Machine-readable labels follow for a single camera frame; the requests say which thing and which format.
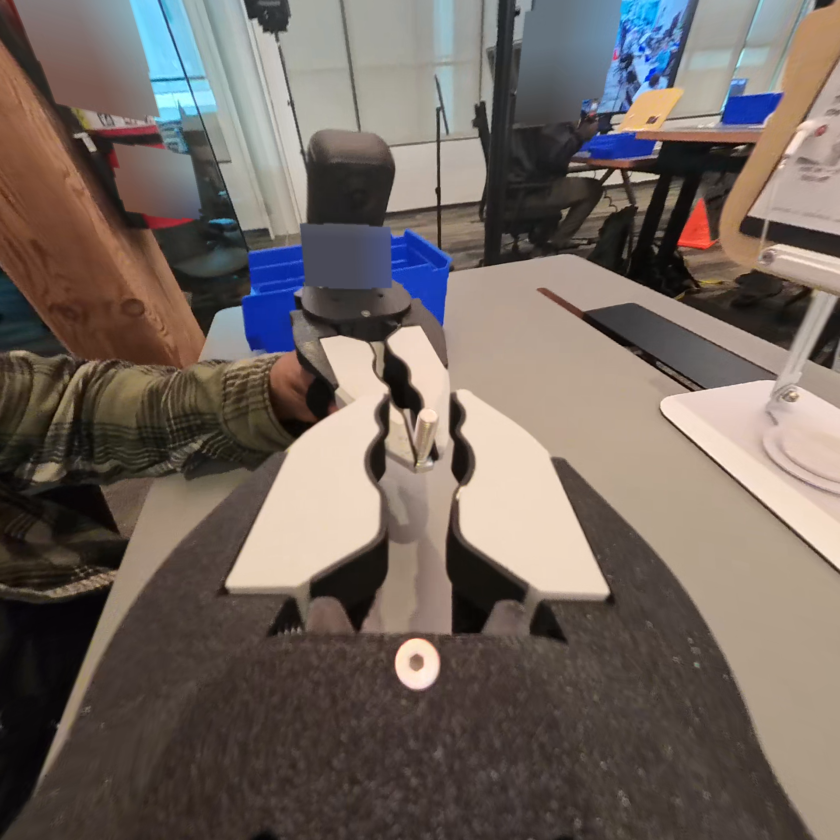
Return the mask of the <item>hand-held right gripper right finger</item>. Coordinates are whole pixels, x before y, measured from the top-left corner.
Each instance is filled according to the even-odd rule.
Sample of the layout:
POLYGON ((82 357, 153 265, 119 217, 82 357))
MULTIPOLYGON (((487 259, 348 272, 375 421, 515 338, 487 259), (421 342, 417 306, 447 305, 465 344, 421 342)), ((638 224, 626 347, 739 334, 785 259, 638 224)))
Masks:
POLYGON ((448 521, 453 634, 478 634, 514 602, 540 627, 556 603, 608 603, 605 574, 564 488, 560 461, 466 389, 451 397, 448 521))

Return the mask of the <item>black office chair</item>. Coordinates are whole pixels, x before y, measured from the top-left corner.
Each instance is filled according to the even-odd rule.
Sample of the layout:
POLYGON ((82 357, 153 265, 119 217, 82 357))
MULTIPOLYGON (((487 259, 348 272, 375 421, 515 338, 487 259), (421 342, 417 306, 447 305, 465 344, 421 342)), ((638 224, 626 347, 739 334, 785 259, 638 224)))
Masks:
MULTIPOLYGON (((490 125, 487 104, 475 105, 472 126, 478 132, 486 177, 479 200, 478 216, 486 221, 489 185, 490 125)), ((502 234, 511 238, 508 249, 500 249, 500 262, 508 263, 534 256, 535 249, 545 246, 560 224, 561 210, 550 206, 553 181, 520 181, 508 183, 502 201, 502 234)))

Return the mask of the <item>black backpack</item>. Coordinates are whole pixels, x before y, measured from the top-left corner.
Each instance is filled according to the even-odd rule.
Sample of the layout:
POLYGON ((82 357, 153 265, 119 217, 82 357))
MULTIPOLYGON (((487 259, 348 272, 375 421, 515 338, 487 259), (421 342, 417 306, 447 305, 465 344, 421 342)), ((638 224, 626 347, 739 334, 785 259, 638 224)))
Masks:
POLYGON ((587 261, 624 276, 634 251, 637 206, 628 205, 608 215, 587 261))

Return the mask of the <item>person's dark trousers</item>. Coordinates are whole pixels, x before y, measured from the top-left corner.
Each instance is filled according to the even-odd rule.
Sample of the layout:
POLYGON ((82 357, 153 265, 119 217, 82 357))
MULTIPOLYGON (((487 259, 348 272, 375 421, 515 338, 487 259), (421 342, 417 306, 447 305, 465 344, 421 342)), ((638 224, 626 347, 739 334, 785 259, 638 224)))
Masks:
POLYGON ((110 588, 1 602, 1 832, 39 779, 110 588))

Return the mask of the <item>person's left hand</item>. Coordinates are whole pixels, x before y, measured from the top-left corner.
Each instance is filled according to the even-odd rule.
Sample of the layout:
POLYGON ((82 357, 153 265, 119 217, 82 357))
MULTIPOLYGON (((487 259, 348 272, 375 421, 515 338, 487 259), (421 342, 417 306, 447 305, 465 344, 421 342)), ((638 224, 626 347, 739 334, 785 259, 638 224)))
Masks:
POLYGON ((281 426, 287 429, 310 427, 338 411, 335 402, 327 405, 326 413, 312 411, 309 394, 313 386, 321 384, 320 379, 303 367, 296 353, 283 353, 277 357, 269 371, 269 401, 281 426))

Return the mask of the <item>manila envelope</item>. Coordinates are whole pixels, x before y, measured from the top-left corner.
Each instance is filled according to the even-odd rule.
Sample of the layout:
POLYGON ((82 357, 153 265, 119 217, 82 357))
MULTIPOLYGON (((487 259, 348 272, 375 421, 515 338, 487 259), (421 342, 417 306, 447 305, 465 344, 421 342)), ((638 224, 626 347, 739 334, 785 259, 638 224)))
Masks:
POLYGON ((637 133, 661 128, 683 94, 678 87, 640 92, 615 131, 637 133))

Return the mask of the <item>wooden office desk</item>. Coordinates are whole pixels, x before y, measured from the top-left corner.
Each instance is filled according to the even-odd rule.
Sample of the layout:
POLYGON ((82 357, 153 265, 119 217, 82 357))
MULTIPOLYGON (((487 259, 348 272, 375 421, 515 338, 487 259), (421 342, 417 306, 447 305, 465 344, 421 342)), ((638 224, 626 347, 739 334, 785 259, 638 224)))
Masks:
POLYGON ((749 125, 643 130, 637 137, 659 144, 656 154, 601 160, 583 153, 573 158, 573 163, 589 170, 658 177, 629 259, 629 279, 656 291, 666 289, 666 268, 677 251, 703 176, 739 174, 762 132, 763 127, 749 125))

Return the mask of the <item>wooden post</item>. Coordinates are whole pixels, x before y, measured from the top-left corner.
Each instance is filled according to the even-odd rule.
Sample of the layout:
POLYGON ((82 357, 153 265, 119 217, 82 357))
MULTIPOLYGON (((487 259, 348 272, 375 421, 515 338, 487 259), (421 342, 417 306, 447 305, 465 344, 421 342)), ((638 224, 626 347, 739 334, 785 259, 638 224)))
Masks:
POLYGON ((185 367, 204 335, 150 230, 117 212, 89 154, 1 47, 1 264, 85 359, 185 367))

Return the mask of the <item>thin black tripod stand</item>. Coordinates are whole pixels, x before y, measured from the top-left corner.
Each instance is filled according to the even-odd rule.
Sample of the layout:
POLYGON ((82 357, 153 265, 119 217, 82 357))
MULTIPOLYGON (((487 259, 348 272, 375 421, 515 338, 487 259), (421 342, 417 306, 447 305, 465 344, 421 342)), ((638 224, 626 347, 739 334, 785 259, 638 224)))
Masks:
POLYGON ((434 85, 437 97, 435 111, 436 118, 436 139, 435 139, 435 198, 436 198, 436 244, 438 249, 443 249, 443 166, 442 166, 442 143, 445 136, 449 136, 448 116, 445 108, 443 89, 438 76, 434 73, 434 85))

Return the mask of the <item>clear tablet stand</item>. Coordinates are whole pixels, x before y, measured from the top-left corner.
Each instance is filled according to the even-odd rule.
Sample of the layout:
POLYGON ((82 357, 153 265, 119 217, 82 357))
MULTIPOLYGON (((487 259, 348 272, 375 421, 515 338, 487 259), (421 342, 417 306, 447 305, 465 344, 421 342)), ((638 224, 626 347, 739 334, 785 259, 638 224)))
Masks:
POLYGON ((812 291, 786 362, 764 407, 770 427, 763 433, 766 455, 809 487, 839 494, 839 412, 800 387, 805 364, 837 304, 838 258, 802 248, 774 245, 760 255, 762 266, 812 291))

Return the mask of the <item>orange traffic cone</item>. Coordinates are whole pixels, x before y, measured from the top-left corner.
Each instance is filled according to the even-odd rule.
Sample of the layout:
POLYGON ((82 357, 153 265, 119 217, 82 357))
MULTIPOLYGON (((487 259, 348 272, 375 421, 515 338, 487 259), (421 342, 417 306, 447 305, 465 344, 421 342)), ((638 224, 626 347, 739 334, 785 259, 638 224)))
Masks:
POLYGON ((680 233, 677 245, 683 249, 708 250, 716 243, 717 240, 711 232, 706 202, 702 197, 698 198, 680 233))

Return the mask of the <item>large display screen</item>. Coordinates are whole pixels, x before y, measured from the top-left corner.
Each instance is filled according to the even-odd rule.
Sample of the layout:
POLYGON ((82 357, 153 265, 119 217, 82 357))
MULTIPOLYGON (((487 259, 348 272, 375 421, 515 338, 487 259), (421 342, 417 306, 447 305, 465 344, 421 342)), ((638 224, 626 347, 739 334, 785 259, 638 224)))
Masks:
POLYGON ((627 112, 642 93, 671 88, 697 1, 622 1, 598 114, 627 112))

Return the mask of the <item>person's left forearm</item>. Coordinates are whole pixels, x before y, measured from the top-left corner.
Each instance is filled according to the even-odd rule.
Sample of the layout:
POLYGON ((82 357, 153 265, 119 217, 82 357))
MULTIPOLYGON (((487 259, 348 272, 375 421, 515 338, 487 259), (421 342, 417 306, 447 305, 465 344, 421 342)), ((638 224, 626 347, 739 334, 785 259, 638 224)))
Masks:
POLYGON ((264 355, 185 369, 2 354, 2 481, 18 490, 252 467, 294 437, 270 400, 264 355))

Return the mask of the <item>blue plastic bin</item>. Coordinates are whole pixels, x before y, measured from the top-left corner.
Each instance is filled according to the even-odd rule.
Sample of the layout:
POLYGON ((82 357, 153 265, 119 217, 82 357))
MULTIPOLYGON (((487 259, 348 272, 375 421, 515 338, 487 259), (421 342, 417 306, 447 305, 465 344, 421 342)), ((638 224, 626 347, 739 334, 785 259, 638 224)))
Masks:
MULTIPOLYGON (((439 323, 445 322, 448 276, 452 259, 422 236, 407 229, 392 236, 392 276, 412 298, 420 300, 439 323)), ((245 338, 252 351, 277 353, 293 349, 290 312, 304 281, 300 245, 263 248, 248 254, 250 292, 243 297, 245 338)))
POLYGON ((588 161, 642 159, 653 156, 656 145, 656 140, 639 139, 634 132, 597 134, 577 155, 588 161))
POLYGON ((769 91, 730 97, 721 113, 720 123, 730 126, 764 125, 778 108, 783 95, 781 91, 769 91))

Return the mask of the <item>silver bolt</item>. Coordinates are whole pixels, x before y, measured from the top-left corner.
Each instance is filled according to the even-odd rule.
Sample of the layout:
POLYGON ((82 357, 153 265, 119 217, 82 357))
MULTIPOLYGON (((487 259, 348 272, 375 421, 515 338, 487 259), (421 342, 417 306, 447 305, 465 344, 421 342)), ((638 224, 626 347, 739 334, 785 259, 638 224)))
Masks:
POLYGON ((438 414, 433 408, 425 407, 416 415, 413 433, 416 473, 423 473, 434 467, 438 423, 438 414))

